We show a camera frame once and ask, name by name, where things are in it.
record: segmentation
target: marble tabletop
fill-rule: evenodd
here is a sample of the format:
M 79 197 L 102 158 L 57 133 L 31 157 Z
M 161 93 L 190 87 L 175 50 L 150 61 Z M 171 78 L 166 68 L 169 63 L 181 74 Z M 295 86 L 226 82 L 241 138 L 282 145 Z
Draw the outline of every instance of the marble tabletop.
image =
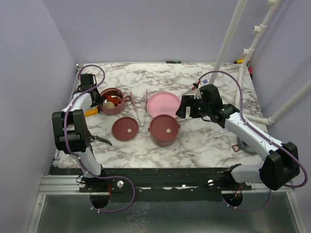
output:
M 231 148 L 236 144 L 237 137 L 222 129 L 218 124 L 203 122 L 201 119 L 180 119 L 177 121 L 181 129 L 177 140 L 168 147 L 157 146 L 150 138 L 148 127 L 152 120 L 145 116 L 145 90 L 148 98 L 159 91 L 169 91 L 181 98 L 189 91 L 192 83 L 200 75 L 213 70 L 213 63 L 110 63 L 97 64 L 106 72 L 105 81 L 99 92 L 109 87 L 133 92 L 138 108 L 138 116 L 144 121 L 136 137 L 122 142 L 115 139 L 111 132 L 113 123 L 120 117 L 136 117 L 131 102 L 117 115 L 107 116 L 103 112 L 86 117 L 87 126 L 92 135 L 106 138 L 113 146 L 95 141 L 92 143 L 96 160 L 106 168 L 159 168 L 159 167 L 227 167 L 235 164 L 254 165 L 261 162 L 258 155 L 249 155 L 243 151 L 235 153 Z M 220 70 L 238 77 L 239 65 L 223 64 Z M 96 75 L 97 82 L 103 78 L 95 67 L 87 67 L 83 73 Z M 236 84 L 226 75 L 219 74 L 215 85 L 218 87 L 224 103 L 234 103 Z M 244 97 L 244 113 L 262 117 L 262 112 L 248 71 L 244 73 L 242 84 Z M 266 126 L 256 123 L 262 130 Z M 75 160 L 62 151 L 59 153 L 59 168 L 79 167 Z

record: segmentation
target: white pipe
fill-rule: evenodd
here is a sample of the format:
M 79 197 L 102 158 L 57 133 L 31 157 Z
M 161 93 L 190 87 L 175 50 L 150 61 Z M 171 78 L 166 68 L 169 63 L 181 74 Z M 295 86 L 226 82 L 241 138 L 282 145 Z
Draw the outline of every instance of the white pipe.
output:
M 241 87 L 242 87 L 243 74 L 244 74 L 244 67 L 240 66 L 238 83 L 240 84 Z M 235 95 L 234 106 L 236 106 L 237 108 L 239 108 L 240 106 L 240 92 L 239 92 L 238 87 L 237 87 L 237 93 Z
M 217 57 L 217 60 L 216 60 L 215 66 L 214 66 L 214 70 L 219 70 L 220 66 L 223 63 L 225 54 L 226 54 L 228 47 L 231 43 L 231 39 L 233 37 L 233 34 L 237 28 L 239 21 L 240 21 L 240 18 L 241 18 L 241 15 L 243 13 L 243 10 L 245 8 L 246 3 L 247 3 L 247 0 L 239 0 L 237 3 L 237 6 L 236 6 L 235 11 L 233 13 L 231 22 L 230 22 L 228 30 L 227 30 L 227 33 L 225 35 L 225 39 L 224 39 L 222 47 L 219 51 L 219 54 L 218 54 L 218 57 Z M 212 73 L 208 83 L 213 84 L 215 82 L 216 76 L 217 76 L 216 73 Z
M 268 25 L 268 22 L 270 21 L 270 19 L 271 19 L 271 17 L 272 17 L 272 15 L 273 15 L 275 10 L 276 10 L 276 8 L 275 9 L 272 9 L 272 8 L 269 9 L 266 17 L 263 19 L 263 22 L 262 22 L 263 26 L 267 26 Z
M 269 2 L 267 2 L 266 4 L 270 4 L 270 9 L 268 10 L 268 13 L 266 14 L 265 18 L 263 19 L 263 22 L 260 25 L 260 31 L 256 34 L 256 37 L 251 45 L 251 47 L 249 47 L 249 53 L 244 57 L 244 61 L 241 64 L 242 66 L 246 66 L 247 62 L 249 61 L 249 59 L 252 57 L 255 48 L 259 42 L 259 39 L 262 37 L 262 35 L 264 34 L 264 32 L 266 31 L 266 28 L 268 26 L 268 23 L 274 13 L 274 11 L 278 8 L 278 6 L 280 5 L 282 0 L 273 0 L 274 3 L 270 4 Z
M 281 3 L 281 0 L 268 0 L 267 3 L 270 5 L 270 9 L 269 9 L 268 13 L 266 14 L 265 18 L 263 19 L 263 22 L 261 23 L 261 25 L 254 27 L 253 32 L 256 33 L 256 36 L 255 36 L 251 46 L 246 50 L 247 52 L 245 53 L 246 55 L 245 55 L 244 61 L 242 62 L 241 67 L 239 69 L 238 82 L 239 82 L 240 86 L 242 86 L 242 82 L 243 82 L 243 72 L 241 73 L 240 70 L 241 69 L 243 71 L 245 70 L 247 62 L 252 57 L 260 38 L 263 36 L 263 34 L 267 28 L 268 22 L 270 21 L 274 11 L 277 9 L 279 4 Z M 234 106 L 236 106 L 238 108 L 239 104 L 240 104 L 240 92 L 237 88 Z M 266 119 L 266 118 L 260 118 L 260 117 L 256 117 L 256 116 L 250 116 L 250 115 L 247 115 L 247 116 L 248 116 L 247 118 L 249 118 L 250 120 L 253 120 L 253 121 L 265 124 L 265 125 L 271 125 L 272 123 L 275 122 L 275 120 L 271 119 L 271 118 Z
M 251 116 L 244 114 L 244 116 L 255 122 L 259 122 L 265 125 L 273 124 L 281 115 L 283 115 L 288 109 L 290 109 L 302 96 L 311 90 L 311 80 L 304 85 L 286 104 L 284 104 L 272 117 L 260 118 L 257 116 Z
M 276 121 L 283 113 L 291 108 L 303 95 L 305 95 L 311 89 L 311 80 L 304 85 L 286 104 L 284 104 L 272 117 L 271 121 Z
M 264 125 L 271 125 L 274 123 L 274 121 L 272 121 L 270 118 L 269 119 L 261 118 L 261 117 L 252 116 L 249 114 L 243 114 L 243 115 L 244 115 L 244 117 L 246 117 L 247 119 L 249 119 L 251 121 L 259 122 L 259 123 L 264 124 Z

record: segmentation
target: pink pot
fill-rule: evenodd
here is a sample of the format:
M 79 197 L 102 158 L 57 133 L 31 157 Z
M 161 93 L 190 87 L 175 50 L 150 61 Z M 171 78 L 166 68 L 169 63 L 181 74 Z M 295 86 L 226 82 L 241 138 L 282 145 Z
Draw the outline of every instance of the pink pot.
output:
M 166 147 L 176 140 L 179 129 L 180 125 L 174 117 L 158 115 L 150 122 L 148 132 L 150 132 L 154 143 L 161 147 Z
M 110 95 L 112 97 L 118 97 L 121 99 L 121 103 L 115 108 L 104 108 L 104 104 L 107 102 L 106 96 Z M 126 106 L 125 102 L 131 101 L 132 98 L 127 96 L 124 92 L 117 88 L 108 88 L 101 92 L 101 97 L 104 100 L 104 104 L 99 105 L 99 108 L 107 115 L 116 115 L 123 111 Z

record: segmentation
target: pink plate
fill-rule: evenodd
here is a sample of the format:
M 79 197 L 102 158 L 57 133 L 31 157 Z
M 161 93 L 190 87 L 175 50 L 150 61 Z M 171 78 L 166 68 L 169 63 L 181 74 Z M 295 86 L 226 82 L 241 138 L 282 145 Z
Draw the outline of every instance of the pink plate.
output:
M 152 95 L 147 102 L 147 110 L 152 117 L 167 114 L 176 118 L 179 106 L 180 99 L 173 93 L 166 91 Z

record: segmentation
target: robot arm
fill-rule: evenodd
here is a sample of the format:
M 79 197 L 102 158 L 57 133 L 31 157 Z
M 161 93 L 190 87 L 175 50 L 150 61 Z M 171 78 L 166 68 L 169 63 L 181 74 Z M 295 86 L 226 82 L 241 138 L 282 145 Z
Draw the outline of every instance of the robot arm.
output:
M 263 160 L 259 165 L 239 165 L 232 169 L 231 175 L 237 183 L 264 183 L 268 188 L 278 190 L 299 174 L 299 166 L 292 158 L 250 129 L 236 107 L 223 104 L 217 87 L 212 84 L 205 85 L 198 89 L 198 92 L 199 94 L 195 95 L 187 95 L 187 93 L 183 95 L 176 115 L 181 118 L 186 118 L 186 115 L 192 118 L 210 117 L 212 122 L 246 142 Z M 248 121 L 248 124 L 269 138 L 270 142 L 285 148 L 298 159 L 297 147 L 293 143 L 284 144 L 251 122 Z
M 75 91 L 73 95 L 73 99 L 79 95 L 79 93 L 83 92 L 84 90 L 88 90 L 95 85 L 93 81 L 92 74 L 82 74 L 81 75 L 81 85 L 79 86 L 78 90 Z M 70 104 L 63 109 L 61 112 L 55 112 L 52 114 L 52 123 L 53 123 L 53 131 L 54 131 L 54 140 L 55 145 L 58 150 L 63 150 L 64 153 L 70 154 L 67 150 L 66 143 L 65 143 L 65 135 L 64 135 L 64 118 L 65 112 L 68 110 L 70 106 L 72 109 L 68 114 L 67 119 L 67 127 L 73 126 L 72 130 L 67 130 L 68 132 L 68 141 L 69 147 L 72 152 L 79 155 L 76 157 L 71 155 L 76 162 L 81 165 L 85 165 L 88 170 L 95 174 L 100 175 L 102 166 L 96 161 L 93 152 L 91 150 L 90 145 L 90 138 L 91 134 L 87 129 L 86 120 L 84 117 L 85 111 L 91 107 L 101 104 L 103 99 L 101 98 L 97 89 L 90 91 L 89 93 L 85 93 L 72 105 L 72 101 Z M 90 175 L 82 166 L 80 166 L 84 177 L 92 178 L 93 176 Z

